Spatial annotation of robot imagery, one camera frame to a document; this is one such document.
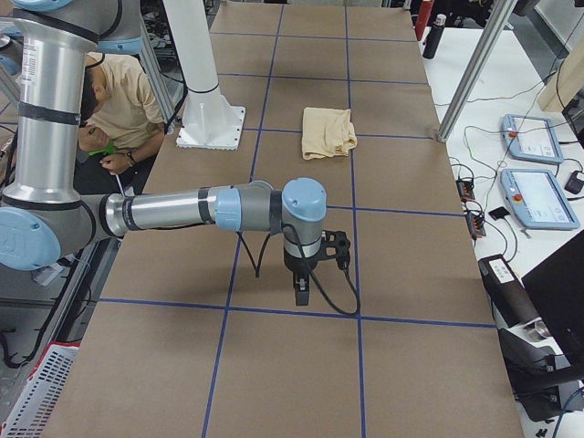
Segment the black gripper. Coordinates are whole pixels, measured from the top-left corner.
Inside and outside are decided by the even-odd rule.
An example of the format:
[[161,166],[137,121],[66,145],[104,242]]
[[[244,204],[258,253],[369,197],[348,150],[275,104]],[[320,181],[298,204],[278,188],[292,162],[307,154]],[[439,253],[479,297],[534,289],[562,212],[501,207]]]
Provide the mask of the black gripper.
[[310,298],[308,267],[314,269],[318,262],[335,260],[339,270],[349,269],[350,241],[343,231],[324,230],[318,241],[299,249],[291,231],[284,234],[284,263],[293,273],[295,303],[307,306]]

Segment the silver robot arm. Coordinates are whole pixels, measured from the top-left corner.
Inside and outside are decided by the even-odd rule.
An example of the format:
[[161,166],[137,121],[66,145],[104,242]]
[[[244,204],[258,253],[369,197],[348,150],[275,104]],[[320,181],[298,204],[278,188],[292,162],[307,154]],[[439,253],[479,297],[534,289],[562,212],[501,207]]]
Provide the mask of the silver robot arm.
[[297,178],[146,194],[165,124],[143,70],[136,1],[17,1],[24,36],[16,173],[1,203],[1,262],[47,266],[129,231],[214,224],[284,236],[296,302],[306,305],[319,261],[349,269],[349,241],[323,227],[326,192]]

